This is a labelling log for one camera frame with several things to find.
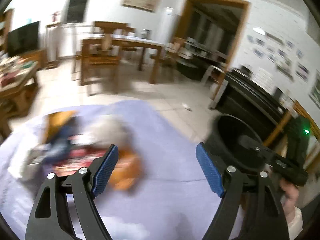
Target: white sleeve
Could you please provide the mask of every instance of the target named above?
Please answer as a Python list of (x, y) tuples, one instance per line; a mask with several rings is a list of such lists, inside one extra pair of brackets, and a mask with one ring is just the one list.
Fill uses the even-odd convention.
[(302, 231), (302, 225), (303, 225), (301, 210), (297, 207), (294, 207), (294, 209), (295, 209), (294, 219), (288, 224), (290, 240), (294, 240), (298, 236), (298, 234)]

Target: blue gripper pad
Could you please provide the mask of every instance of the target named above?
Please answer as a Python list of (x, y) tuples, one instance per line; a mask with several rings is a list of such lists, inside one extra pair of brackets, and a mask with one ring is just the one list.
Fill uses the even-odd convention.
[(213, 164), (207, 151), (200, 143), (196, 147), (196, 156), (211, 190), (222, 198), (224, 194), (224, 188), (222, 185), (221, 174), (217, 167)]
[(93, 177), (93, 185), (91, 189), (91, 194), (94, 198), (96, 198), (99, 194), (101, 194), (115, 168), (119, 159), (119, 149), (117, 146), (114, 146), (108, 155), (105, 158), (104, 162), (101, 164), (99, 170), (96, 172), (95, 176)]

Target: human hand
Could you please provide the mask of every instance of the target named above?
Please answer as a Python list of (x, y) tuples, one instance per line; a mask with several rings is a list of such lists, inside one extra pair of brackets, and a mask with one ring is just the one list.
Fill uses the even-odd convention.
[(286, 179), (281, 179), (279, 184), (281, 189), (285, 192), (285, 202), (282, 206), (287, 224), (289, 224), (295, 217), (294, 207), (299, 197), (299, 190), (294, 184)]

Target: door frame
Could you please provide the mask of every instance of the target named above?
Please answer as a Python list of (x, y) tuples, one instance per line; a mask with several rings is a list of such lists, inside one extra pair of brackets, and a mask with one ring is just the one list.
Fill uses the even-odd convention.
[(193, 12), (193, 2), (206, 2), (206, 3), (215, 3), (219, 5), (228, 5), (228, 6), (233, 6), (237, 8), (243, 9), (241, 19), (239, 21), (239, 25), (236, 31), (235, 39), (232, 43), (232, 47), (228, 52), (227, 59), (226, 59), (226, 67), (223, 69), (223, 72), (219, 75), (218, 78), (218, 86), (216, 87), (211, 99), (214, 100), (216, 97), (222, 82), (226, 76), (226, 72), (228, 71), (228, 68), (230, 67), (230, 62), (232, 62), (233, 58), (236, 55), (236, 50), (238, 49), (240, 42), (241, 42), (241, 37), (243, 36), (244, 33), (244, 28), (247, 22), (247, 18), (249, 15), (250, 11), (250, 6), (251, 3), (248, 1), (244, 0), (186, 0), (184, 4), (184, 9), (183, 13), (180, 17), (180, 21), (178, 23), (176, 32), (175, 32), (175, 37), (179, 38), (186, 38), (188, 27), (190, 24), (191, 20), (191, 15)]

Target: lavender fabric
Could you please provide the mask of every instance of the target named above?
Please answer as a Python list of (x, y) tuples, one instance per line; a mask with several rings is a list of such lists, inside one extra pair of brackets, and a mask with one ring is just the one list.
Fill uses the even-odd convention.
[[(113, 191), (107, 186), (95, 199), (101, 217), (121, 219), (125, 224), (143, 228), (144, 237), (133, 236), (132, 240), (202, 239), (220, 198), (210, 190), (196, 159), (196, 144), (144, 101), (67, 107), (56, 111), (68, 110), (78, 111), (80, 129), (85, 129), (101, 114), (121, 116), (132, 132), (133, 148), (143, 161), (143, 179), (133, 190)], [(24, 134), (31, 131), (39, 136), (42, 129), (43, 117), (34, 118), (24, 128), (14, 131), (0, 147), (0, 211), (20, 239), (24, 239), (35, 193), (28, 185), (13, 179), (7, 168)], [(69, 206), (75, 232), (81, 235), (72, 201)], [(108, 229), (111, 224), (105, 222), (105, 226)]]

